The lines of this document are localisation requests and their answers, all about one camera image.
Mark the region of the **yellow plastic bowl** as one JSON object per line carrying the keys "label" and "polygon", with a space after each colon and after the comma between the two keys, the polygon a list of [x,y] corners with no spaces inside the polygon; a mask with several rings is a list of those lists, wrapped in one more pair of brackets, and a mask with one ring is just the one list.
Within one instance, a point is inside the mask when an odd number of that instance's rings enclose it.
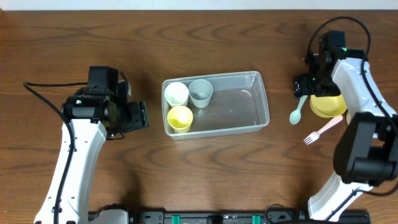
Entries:
{"label": "yellow plastic bowl", "polygon": [[325,97],[312,95],[310,97],[310,108],[321,118],[332,118],[342,115],[347,110],[347,106],[342,95]]}

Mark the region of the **yellow plastic cup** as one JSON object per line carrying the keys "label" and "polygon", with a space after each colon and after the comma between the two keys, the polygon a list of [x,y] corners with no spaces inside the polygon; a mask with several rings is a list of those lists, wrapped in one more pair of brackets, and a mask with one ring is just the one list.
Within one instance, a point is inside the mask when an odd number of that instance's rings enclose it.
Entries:
{"label": "yellow plastic cup", "polygon": [[176,133],[187,133],[193,123],[193,113],[186,106],[173,107],[167,114],[167,122]]}

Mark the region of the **cream plastic cup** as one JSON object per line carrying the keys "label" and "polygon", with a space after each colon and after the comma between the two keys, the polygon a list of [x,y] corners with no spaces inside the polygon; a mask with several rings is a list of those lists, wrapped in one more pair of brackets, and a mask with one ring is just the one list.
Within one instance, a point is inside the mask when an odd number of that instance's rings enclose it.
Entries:
{"label": "cream plastic cup", "polygon": [[188,87],[181,82],[170,83],[165,88],[164,97],[171,107],[187,106],[189,97]]}

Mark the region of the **grey plastic cup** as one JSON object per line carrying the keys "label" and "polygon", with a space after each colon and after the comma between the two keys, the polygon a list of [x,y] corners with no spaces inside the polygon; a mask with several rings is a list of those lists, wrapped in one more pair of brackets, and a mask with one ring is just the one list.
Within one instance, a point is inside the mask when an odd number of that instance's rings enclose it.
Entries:
{"label": "grey plastic cup", "polygon": [[197,108],[205,108],[210,104],[213,85],[208,80],[198,79],[190,84],[188,92],[192,103]]}

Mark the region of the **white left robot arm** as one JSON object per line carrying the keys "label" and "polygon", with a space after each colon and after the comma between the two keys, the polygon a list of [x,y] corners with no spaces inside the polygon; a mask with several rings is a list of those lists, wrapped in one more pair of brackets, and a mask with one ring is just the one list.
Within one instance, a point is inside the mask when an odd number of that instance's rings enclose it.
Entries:
{"label": "white left robot arm", "polygon": [[133,223],[127,207],[112,204],[89,212],[96,163],[106,141],[149,127],[146,104],[129,101],[131,85],[122,71],[91,66],[87,82],[56,113],[62,144],[46,199],[35,223]]}

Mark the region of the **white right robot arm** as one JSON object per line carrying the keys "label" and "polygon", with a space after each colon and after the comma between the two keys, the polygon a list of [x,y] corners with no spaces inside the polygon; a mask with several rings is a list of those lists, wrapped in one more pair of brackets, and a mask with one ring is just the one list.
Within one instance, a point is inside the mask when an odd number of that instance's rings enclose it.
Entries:
{"label": "white right robot arm", "polygon": [[362,194],[397,177],[397,113],[386,103],[364,50],[347,48],[342,31],[319,39],[307,52],[309,72],[294,79],[294,96],[342,96],[350,122],[333,156],[334,172],[308,200],[312,220],[336,222]]}

